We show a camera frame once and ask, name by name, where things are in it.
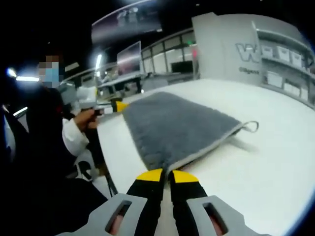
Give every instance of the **ceiling light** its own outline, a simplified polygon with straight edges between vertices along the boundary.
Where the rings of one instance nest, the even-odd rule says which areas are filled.
[[[7,75],[10,76],[10,77],[14,77],[14,78],[16,77],[15,70],[12,69],[12,68],[8,68],[8,69],[6,70],[6,73],[7,73]]]
[[[33,81],[33,82],[38,82],[39,78],[36,77],[29,77],[29,76],[18,76],[16,77],[17,81]]]
[[[99,54],[96,58],[95,70],[97,70],[100,66],[100,60],[102,59],[102,54]]]
[[[73,70],[75,68],[79,67],[79,63],[75,62],[71,65],[67,65],[65,68],[64,68],[64,71],[67,72],[67,71],[70,71],[70,70]]]
[[[13,115],[16,116],[16,115],[20,114],[21,112],[26,111],[27,109],[28,109],[28,107],[22,108],[21,110],[17,111]]]

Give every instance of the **hand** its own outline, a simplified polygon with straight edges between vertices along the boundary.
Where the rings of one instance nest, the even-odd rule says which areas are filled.
[[[123,219],[124,219],[124,217],[121,215],[116,216],[116,218],[115,218],[115,220],[114,220],[114,222],[113,222],[113,224],[109,230],[109,233],[111,235],[117,235],[118,234],[118,230],[119,230],[119,227],[120,227]]]
[[[211,223],[213,224],[213,227],[215,228],[217,236],[222,236],[223,234],[225,234],[223,233],[223,229],[221,229],[216,219],[213,218],[212,216],[209,216],[209,217],[210,217]]]
[[[93,109],[80,112],[73,120],[81,132],[86,128],[96,129],[97,127],[95,111]]]

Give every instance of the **white box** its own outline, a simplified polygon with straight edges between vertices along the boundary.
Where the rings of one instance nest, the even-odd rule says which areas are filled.
[[[288,48],[277,46],[279,59],[290,62],[290,51]]]
[[[302,67],[302,56],[296,52],[290,51],[292,63],[295,66]]]
[[[308,101],[309,100],[309,92],[305,88],[301,88],[301,98]]]
[[[283,78],[277,73],[267,71],[267,83],[272,86],[282,87]]]
[[[296,86],[292,86],[292,93],[293,93],[295,96],[299,97],[299,96],[300,96],[300,93],[301,93],[301,89],[298,88],[298,87],[296,87]]]
[[[285,91],[292,93],[292,89],[293,89],[292,87],[293,86],[291,84],[285,83],[283,88]]]
[[[266,56],[266,57],[273,57],[273,48],[272,47],[269,47],[269,46],[265,46],[265,45],[262,45],[261,46],[261,53]]]

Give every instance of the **dark ceiling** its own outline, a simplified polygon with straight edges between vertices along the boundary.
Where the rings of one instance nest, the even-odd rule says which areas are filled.
[[[102,16],[137,0],[95,0],[82,2],[29,3],[8,7],[2,16],[3,68],[12,66],[18,71],[35,66],[47,46],[53,45],[63,52],[65,64],[75,61],[84,68],[89,57],[97,50],[91,44],[91,24]],[[112,45],[107,50],[115,53],[135,40],[142,40],[143,47],[158,39],[191,27],[191,17],[206,12],[218,15],[230,13],[261,14],[295,24],[314,41],[311,9],[304,0],[157,0],[163,32],[142,35]]]

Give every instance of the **white table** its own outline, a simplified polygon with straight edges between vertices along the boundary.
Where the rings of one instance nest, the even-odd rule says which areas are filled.
[[[119,84],[119,83],[122,83],[122,82],[125,82],[125,81],[128,81],[128,80],[133,80],[135,79],[135,77],[122,77],[122,78],[118,78],[118,79],[115,79],[115,80],[111,80],[111,81],[108,81],[100,86],[98,86],[98,88],[103,88],[103,87],[109,87],[109,86],[114,86],[116,84]]]
[[[126,99],[131,102],[166,91],[218,109],[260,128],[241,131],[187,166],[208,195],[217,195],[245,217],[258,233],[284,235],[299,219],[315,189],[315,112],[283,94],[222,80],[197,80],[158,88]],[[122,115],[98,127],[102,151],[119,192],[125,193],[144,166]]]

